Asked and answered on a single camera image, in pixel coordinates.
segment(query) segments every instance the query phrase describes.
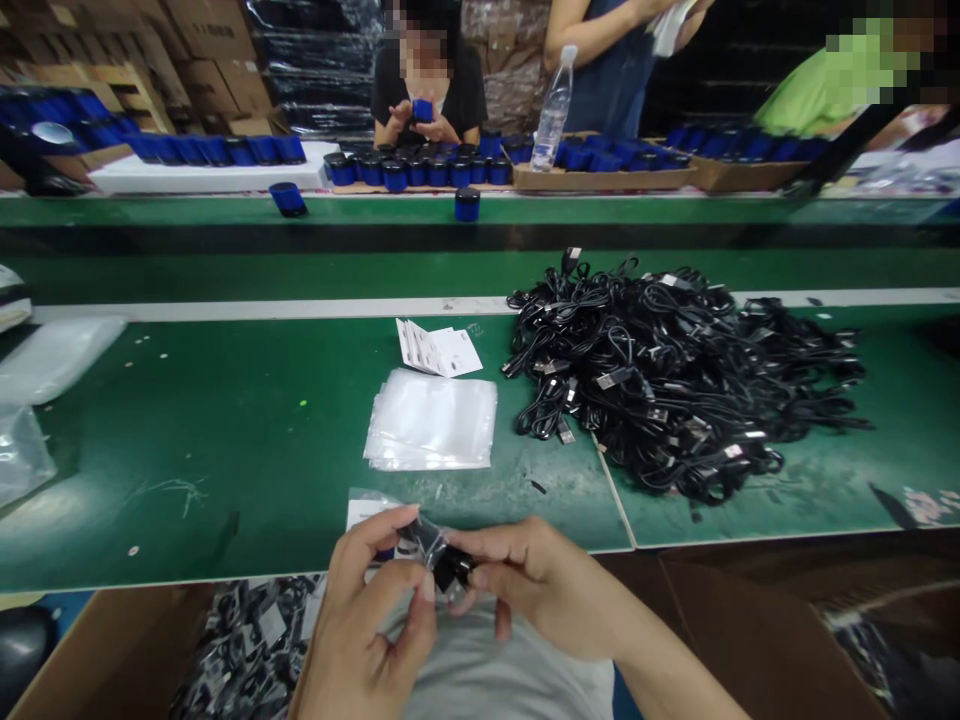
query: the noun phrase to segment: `hand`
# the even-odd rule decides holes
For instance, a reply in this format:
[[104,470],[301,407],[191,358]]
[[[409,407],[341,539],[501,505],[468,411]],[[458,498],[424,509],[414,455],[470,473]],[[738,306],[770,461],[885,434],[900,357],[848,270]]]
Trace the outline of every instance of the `hand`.
[[391,106],[389,110],[390,122],[395,125],[397,130],[403,130],[407,125],[407,121],[413,115],[413,104],[409,100],[404,100],[396,107]]
[[457,136],[457,132],[453,129],[450,121],[441,115],[436,107],[434,107],[433,110],[433,122],[417,123],[413,126],[413,131],[420,133],[430,142],[452,142],[458,145],[460,144],[460,138]]
[[[337,542],[299,706],[294,699],[296,717],[400,717],[437,635],[433,574],[420,563],[391,560],[369,585],[363,575],[378,551],[397,544],[397,528],[409,525],[417,512],[414,505],[384,511]],[[377,627],[414,588],[406,627],[391,645]]]
[[470,576],[467,599],[454,612],[466,612],[478,592],[493,593],[498,640],[509,638],[515,611],[567,655],[619,660],[636,641],[629,630],[649,613],[596,560],[540,518],[451,532],[449,540],[482,561]]

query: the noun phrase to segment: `stack of plastic bags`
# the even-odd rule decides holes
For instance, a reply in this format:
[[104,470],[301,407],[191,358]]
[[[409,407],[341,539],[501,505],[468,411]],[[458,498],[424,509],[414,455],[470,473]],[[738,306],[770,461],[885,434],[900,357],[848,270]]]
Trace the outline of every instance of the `stack of plastic bags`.
[[387,471],[490,467],[497,386],[394,370],[374,398],[363,450]]

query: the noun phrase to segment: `white stripe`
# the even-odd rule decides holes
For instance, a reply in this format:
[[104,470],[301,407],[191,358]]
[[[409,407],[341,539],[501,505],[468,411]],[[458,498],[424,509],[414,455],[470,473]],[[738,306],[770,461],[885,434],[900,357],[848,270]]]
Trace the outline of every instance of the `white stripe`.
[[[960,288],[879,288],[873,290],[757,290],[735,292],[741,305],[750,298],[778,297],[787,307],[944,305],[960,303]],[[320,320],[325,318],[423,317],[428,315],[511,315],[502,296],[449,298],[370,298],[353,300],[252,300],[200,303],[120,303],[116,305],[42,305],[33,323],[91,315],[124,315],[131,322],[229,320]]]
[[627,511],[623,508],[623,502],[620,500],[620,493],[617,492],[617,486],[613,482],[613,476],[610,474],[610,468],[607,467],[607,459],[600,452],[600,443],[597,442],[597,436],[593,430],[590,431],[590,437],[593,438],[593,446],[597,449],[597,456],[600,458],[600,464],[603,466],[603,474],[607,476],[607,482],[610,483],[610,492],[613,493],[613,499],[617,501],[617,510],[620,511],[620,521],[627,529],[627,537],[630,538],[630,545],[634,550],[637,549],[637,538],[633,535],[633,528],[630,527],[630,520],[627,518]]

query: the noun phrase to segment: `green table surface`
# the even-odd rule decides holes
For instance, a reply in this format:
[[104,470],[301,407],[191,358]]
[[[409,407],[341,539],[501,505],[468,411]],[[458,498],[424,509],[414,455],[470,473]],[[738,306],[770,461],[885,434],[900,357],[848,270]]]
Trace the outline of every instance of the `green table surface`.
[[[333,205],[340,215],[323,225],[244,214],[241,202],[262,204],[231,201],[239,214],[230,217],[214,201],[206,215],[177,201],[14,205],[0,213],[0,262],[24,277],[38,305],[121,311],[146,302],[503,296],[532,286],[572,244],[598,269],[636,254],[642,270],[693,265],[731,289],[773,294],[948,287],[960,277],[954,226],[794,222],[742,203],[687,224],[656,223],[643,210],[635,224],[618,201],[574,212],[503,200],[488,218],[496,222],[464,228],[433,200],[385,203],[375,221],[353,215],[359,200],[350,210]],[[407,214],[416,206],[426,213],[419,220]],[[548,208],[550,222],[540,224]],[[510,316],[418,320],[470,327],[485,365],[476,377],[500,393],[493,467],[398,474],[361,457],[373,397],[400,362],[391,318],[133,324],[75,387],[37,410],[60,473],[0,509],[0,592],[322,570],[352,486],[421,502],[452,526],[536,513],[592,551],[894,529],[871,484],[900,503],[905,488],[935,499],[960,489],[952,411],[960,366],[913,331],[956,305],[801,312],[824,311],[827,326],[866,331],[869,379],[854,398],[877,431],[815,432],[785,446],[783,473],[752,480],[720,508],[651,497],[616,468],[611,481],[589,436],[566,447],[516,436],[513,419],[532,388],[499,372]],[[27,331],[0,337],[0,353]],[[943,524],[960,518],[942,507]]]

